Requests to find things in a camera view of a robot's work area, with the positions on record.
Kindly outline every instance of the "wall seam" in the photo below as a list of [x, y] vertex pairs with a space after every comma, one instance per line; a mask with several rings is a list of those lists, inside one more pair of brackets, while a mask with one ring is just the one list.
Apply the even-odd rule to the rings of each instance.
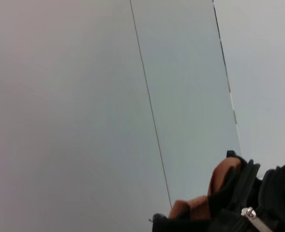
[[224, 51], [223, 51], [223, 45], [222, 45], [222, 40], [221, 40], [220, 28], [219, 28], [219, 24], [218, 24], [218, 18], [217, 18], [217, 16], [216, 16], [216, 10], [215, 10], [214, 0], [212, 0], [212, 4], [213, 4], [213, 10], [214, 10], [215, 21], [216, 21], [216, 27], [217, 27], [217, 29], [218, 29], [218, 34], [219, 34], [219, 39], [220, 39], [222, 57], [223, 57], [224, 67], [225, 67], [225, 72], [226, 72], [226, 77], [227, 77], [227, 84], [228, 84], [228, 90], [229, 90], [229, 96], [230, 96], [231, 106], [232, 106], [232, 109], [233, 109], [233, 115], [234, 115], [234, 120], [235, 120], [235, 124], [236, 124], [236, 130], [237, 130], [237, 136], [238, 136], [238, 141], [239, 141], [240, 152], [242, 153], [241, 140], [240, 140], [240, 132], [239, 132], [238, 124], [237, 124], [237, 117], [236, 117], [236, 111], [235, 111], [235, 107], [234, 107], [234, 103], [233, 103], [233, 96], [232, 96], [232, 93], [231, 93], [231, 86], [230, 86], [230, 84], [229, 84], [227, 66], [226, 66], [226, 61], [225, 61], [225, 56], [224, 56]]
[[136, 32], [136, 37], [137, 37], [137, 42], [138, 42], [138, 48], [139, 48], [139, 53], [140, 53], [140, 58], [141, 58], [141, 63], [142, 63], [143, 75], [144, 75], [144, 78], [145, 78], [145, 81], [146, 81], [146, 86], [147, 86], [147, 92], [148, 92], [148, 97], [149, 97], [149, 102], [150, 102], [150, 108], [151, 108], [151, 113], [152, 113], [152, 118], [153, 118], [153, 124], [154, 124], [154, 128], [155, 128], [157, 145], [158, 145], [158, 148], [159, 148], [161, 161], [162, 161], [162, 166], [163, 166], [163, 171], [164, 171], [164, 178], [165, 178], [165, 183], [166, 183], [166, 188], [167, 188], [167, 193], [168, 193], [168, 198], [169, 198], [169, 204], [170, 204], [170, 208], [172, 208], [170, 194], [169, 194], [169, 189], [168, 189], [168, 183], [167, 183], [167, 178], [166, 178], [166, 172], [165, 172], [165, 168], [164, 168], [163, 156], [162, 156], [161, 146], [160, 146], [160, 142], [159, 142], [159, 138], [158, 138], [158, 132], [157, 132], [157, 128], [156, 128], [153, 107], [152, 107], [152, 103], [151, 103], [151, 97], [150, 97], [150, 91], [149, 91], [149, 85], [148, 85], [148, 81], [147, 81], [147, 76], [146, 76], [146, 70], [145, 70], [145, 67], [144, 67], [143, 59], [142, 59], [142, 53], [141, 53], [140, 42], [139, 42], [139, 37], [138, 37], [138, 32], [137, 32], [137, 27], [136, 27], [136, 21], [135, 21], [135, 16], [134, 16], [132, 0], [129, 0], [129, 2], [130, 2], [130, 5], [131, 5], [131, 10], [132, 10], [132, 15], [133, 15], [133, 21], [134, 21], [135, 32]]

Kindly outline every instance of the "brown strap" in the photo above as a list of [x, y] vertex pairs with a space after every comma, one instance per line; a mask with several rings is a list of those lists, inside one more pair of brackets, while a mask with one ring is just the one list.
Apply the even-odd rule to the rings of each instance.
[[177, 218], [181, 213], [185, 212], [186, 210], [190, 210], [190, 206], [186, 201], [176, 200], [174, 203], [168, 218]]
[[168, 218], [177, 218], [177, 216], [186, 210], [190, 212], [190, 219], [211, 218], [207, 196], [200, 196], [188, 202], [177, 200], [174, 203]]
[[[225, 184], [226, 176], [231, 168], [236, 168], [240, 172], [241, 161], [238, 158], [229, 157], [224, 159], [213, 171], [210, 185], [208, 189], [208, 196], [218, 192]], [[190, 219], [209, 219], [210, 208], [207, 196], [200, 196], [190, 201], [177, 200], [168, 218], [177, 218], [181, 213], [189, 210]]]
[[189, 201], [190, 219], [210, 219], [210, 208], [207, 196], [200, 196]]
[[208, 189], [208, 196], [215, 194], [224, 186], [225, 179], [231, 168], [235, 168], [239, 173], [240, 167], [241, 161], [235, 157], [228, 157], [219, 163], [219, 165], [214, 169], [212, 173]]

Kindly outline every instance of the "black bag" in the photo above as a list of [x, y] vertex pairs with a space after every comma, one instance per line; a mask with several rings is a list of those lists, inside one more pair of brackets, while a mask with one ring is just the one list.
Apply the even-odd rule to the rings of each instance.
[[189, 212], [177, 218], [153, 216], [153, 232], [285, 232], [285, 166], [256, 178], [259, 164], [241, 160], [241, 173], [231, 170], [223, 188], [208, 197], [211, 219], [190, 220]]

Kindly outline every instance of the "zipper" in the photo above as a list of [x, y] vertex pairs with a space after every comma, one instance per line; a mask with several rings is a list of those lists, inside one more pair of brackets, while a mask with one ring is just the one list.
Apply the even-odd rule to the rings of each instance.
[[241, 215], [246, 217], [258, 231], [272, 232], [272, 230], [269, 229], [269, 227], [256, 215], [256, 212], [252, 207], [242, 209]]
[[254, 164], [253, 160], [249, 161], [236, 183], [232, 201], [230, 202], [228, 209], [240, 212], [240, 210], [247, 205], [246, 202], [255, 182], [259, 167], [260, 164]]

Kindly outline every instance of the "metal zipper pull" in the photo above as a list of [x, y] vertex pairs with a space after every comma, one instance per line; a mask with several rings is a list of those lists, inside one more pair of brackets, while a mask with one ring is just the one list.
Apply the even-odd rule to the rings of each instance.
[[266, 226], [266, 224], [259, 219], [259, 217], [256, 215], [256, 212], [252, 207], [244, 208], [241, 211], [241, 215], [248, 218], [248, 220], [257, 228], [260, 232], [272, 232], [271, 229]]

